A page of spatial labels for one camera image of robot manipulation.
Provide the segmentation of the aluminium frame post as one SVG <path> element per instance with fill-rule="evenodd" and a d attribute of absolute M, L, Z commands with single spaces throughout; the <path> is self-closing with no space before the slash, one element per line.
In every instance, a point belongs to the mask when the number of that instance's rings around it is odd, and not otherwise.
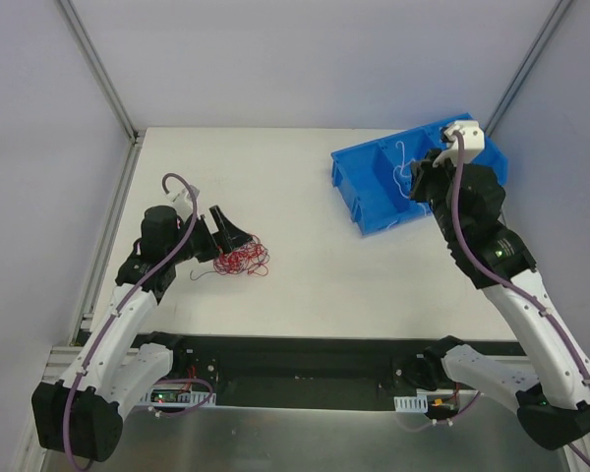
<path fill-rule="evenodd" d="M 535 66 L 543 56 L 551 41 L 557 34 L 562 23 L 576 4 L 575 0 L 558 0 L 542 23 L 531 45 L 523 56 L 512 78 L 508 82 L 496 108 L 488 119 L 485 132 L 492 136 L 502 119 L 522 91 Z"/>
<path fill-rule="evenodd" d="M 54 4 L 65 21 L 73 40 L 75 40 L 80 49 L 92 77 L 96 81 L 124 135 L 130 143 L 136 143 L 139 140 L 140 131 L 135 126 L 117 88 L 114 86 L 74 2 L 71 0 L 57 0 L 54 1 Z"/>

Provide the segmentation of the left aluminium frame post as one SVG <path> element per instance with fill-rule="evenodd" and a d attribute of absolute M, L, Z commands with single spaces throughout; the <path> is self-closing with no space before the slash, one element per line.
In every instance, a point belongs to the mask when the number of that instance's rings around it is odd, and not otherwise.
<path fill-rule="evenodd" d="M 117 88 L 114 86 L 74 2 L 71 0 L 57 0 L 54 1 L 54 4 L 65 21 L 73 40 L 75 40 L 80 49 L 92 77 L 96 81 L 124 135 L 130 143 L 136 143 L 139 140 L 140 131 L 135 126 Z"/>

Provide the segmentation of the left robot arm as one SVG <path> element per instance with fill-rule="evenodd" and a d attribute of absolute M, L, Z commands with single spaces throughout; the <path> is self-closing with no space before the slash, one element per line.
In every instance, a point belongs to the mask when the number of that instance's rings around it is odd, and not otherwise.
<path fill-rule="evenodd" d="M 129 413 L 160 379 L 181 381 L 187 357 L 157 343 L 143 345 L 125 359 L 143 323 L 154 313 L 176 277 L 176 266 L 195 259 L 210 262 L 253 239 L 220 210 L 182 217 L 171 206 L 145 211 L 141 236 L 118 270 L 104 319 L 54 383 L 40 383 L 31 397 L 38 441 L 45 449 L 103 462 L 115 450 Z"/>

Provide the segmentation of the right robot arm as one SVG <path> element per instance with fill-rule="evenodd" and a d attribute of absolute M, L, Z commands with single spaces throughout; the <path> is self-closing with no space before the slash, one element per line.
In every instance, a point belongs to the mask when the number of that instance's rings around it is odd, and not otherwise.
<path fill-rule="evenodd" d="M 565 326 L 530 251 L 500 221 L 504 188 L 481 164 L 456 168 L 431 148 L 411 165 L 411 200 L 426 204 L 456 266 L 496 307 L 533 368 L 511 367 L 446 336 L 399 368 L 415 388 L 465 384 L 515 414 L 539 446 L 556 450 L 590 433 L 590 358 Z"/>

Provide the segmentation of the blue divided plastic bin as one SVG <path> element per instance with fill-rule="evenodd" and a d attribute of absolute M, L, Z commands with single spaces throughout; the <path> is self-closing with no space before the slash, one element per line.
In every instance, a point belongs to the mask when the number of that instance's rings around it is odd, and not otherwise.
<path fill-rule="evenodd" d="M 416 203 L 409 199 L 410 164 L 421 160 L 429 149 L 446 148 L 444 126 L 472 119 L 467 113 L 456 115 L 331 154 L 332 185 L 339 190 L 362 234 L 433 214 L 444 239 L 454 242 L 455 209 L 470 245 L 500 228 L 507 158 L 490 138 L 485 138 L 485 149 L 474 160 L 462 165 L 456 203 L 452 200 L 456 165 L 449 160 L 442 166 L 447 174 L 447 192 L 442 200 Z"/>

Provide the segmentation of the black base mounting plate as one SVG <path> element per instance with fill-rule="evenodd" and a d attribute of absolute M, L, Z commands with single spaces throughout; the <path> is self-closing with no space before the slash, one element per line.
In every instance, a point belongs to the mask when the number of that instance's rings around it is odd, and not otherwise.
<path fill-rule="evenodd" d="M 418 390 L 453 389 L 420 340 L 140 334 L 173 353 L 171 379 L 206 381 L 219 406 L 390 411 Z"/>

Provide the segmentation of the right aluminium frame post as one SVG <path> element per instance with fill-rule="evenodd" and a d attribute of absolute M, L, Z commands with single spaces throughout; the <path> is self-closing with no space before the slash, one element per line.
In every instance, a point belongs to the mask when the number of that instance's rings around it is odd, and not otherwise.
<path fill-rule="evenodd" d="M 562 23 L 576 4 L 575 0 L 558 0 L 542 23 L 531 45 L 523 56 L 512 78 L 508 82 L 496 108 L 488 119 L 485 132 L 492 136 L 502 119 L 522 91 L 535 66 L 543 56 L 551 41 L 557 34 Z"/>

